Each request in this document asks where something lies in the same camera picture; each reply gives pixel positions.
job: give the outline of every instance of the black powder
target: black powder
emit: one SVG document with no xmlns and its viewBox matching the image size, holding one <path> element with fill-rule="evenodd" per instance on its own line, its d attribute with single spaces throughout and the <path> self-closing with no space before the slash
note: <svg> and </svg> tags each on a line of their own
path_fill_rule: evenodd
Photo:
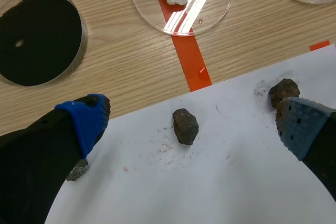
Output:
<svg viewBox="0 0 336 224">
<path fill-rule="evenodd" d="M 67 0 L 22 0 L 0 17 L 0 74 L 23 86 L 46 83 L 72 63 L 81 35 Z"/>
</svg>

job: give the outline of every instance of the orange tape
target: orange tape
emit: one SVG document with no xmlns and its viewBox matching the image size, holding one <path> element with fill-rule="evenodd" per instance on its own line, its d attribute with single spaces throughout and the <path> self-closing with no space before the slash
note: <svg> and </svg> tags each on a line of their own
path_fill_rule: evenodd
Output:
<svg viewBox="0 0 336 224">
<path fill-rule="evenodd" d="M 314 50 L 317 50 L 317 49 L 320 49 L 322 47 L 326 47 L 326 46 L 329 46 L 329 45 L 330 45 L 330 42 L 328 40 L 326 40 L 326 41 L 317 43 L 315 45 L 312 45 L 309 48 L 310 48 L 310 51 L 314 51 Z"/>
<path fill-rule="evenodd" d="M 184 9 L 181 5 L 167 4 L 166 0 L 159 0 L 159 3 L 166 22 L 168 22 L 174 12 L 179 12 Z M 179 28 L 185 17 L 186 13 L 184 13 L 176 29 Z M 172 40 L 190 91 L 212 85 L 195 36 L 172 36 Z"/>
</svg>

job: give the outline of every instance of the dark rock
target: dark rock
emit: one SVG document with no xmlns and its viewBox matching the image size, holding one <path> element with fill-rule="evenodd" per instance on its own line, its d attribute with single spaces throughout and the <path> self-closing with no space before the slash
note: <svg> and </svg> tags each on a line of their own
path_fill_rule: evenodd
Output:
<svg viewBox="0 0 336 224">
<path fill-rule="evenodd" d="M 89 163 L 86 159 L 82 159 L 78 164 L 72 169 L 71 173 L 67 177 L 67 181 L 78 180 L 86 171 L 89 169 Z"/>
<path fill-rule="evenodd" d="M 277 108 L 279 103 L 288 97 L 299 97 L 300 91 L 298 85 L 291 79 L 283 79 L 270 89 L 272 106 Z"/>
<path fill-rule="evenodd" d="M 180 144 L 192 145 L 198 134 L 196 117 L 186 109 L 179 109 L 173 113 L 174 131 Z"/>
</svg>

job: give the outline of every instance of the paper sheet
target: paper sheet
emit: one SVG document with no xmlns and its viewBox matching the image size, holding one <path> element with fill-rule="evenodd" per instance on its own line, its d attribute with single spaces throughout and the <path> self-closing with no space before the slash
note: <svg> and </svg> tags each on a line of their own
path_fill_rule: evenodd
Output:
<svg viewBox="0 0 336 224">
<path fill-rule="evenodd" d="M 336 108 L 335 68 L 331 45 L 110 120 L 46 223 L 334 224 L 335 201 L 278 137 L 268 91 L 290 78 Z M 171 128 L 180 108 L 200 126 L 190 147 Z"/>
</svg>

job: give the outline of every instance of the table surface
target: table surface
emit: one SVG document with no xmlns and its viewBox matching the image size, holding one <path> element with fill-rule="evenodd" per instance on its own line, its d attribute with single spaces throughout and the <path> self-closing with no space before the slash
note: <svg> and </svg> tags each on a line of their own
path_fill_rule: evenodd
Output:
<svg viewBox="0 0 336 224">
<path fill-rule="evenodd" d="M 0 82 L 0 134 L 28 126 L 53 107 L 88 93 L 111 101 L 120 116 L 189 92 L 172 38 L 148 26 L 132 0 L 72 0 L 88 29 L 79 68 L 52 86 Z M 234 0 L 226 17 L 197 35 L 212 83 L 336 42 L 335 4 Z"/>
</svg>

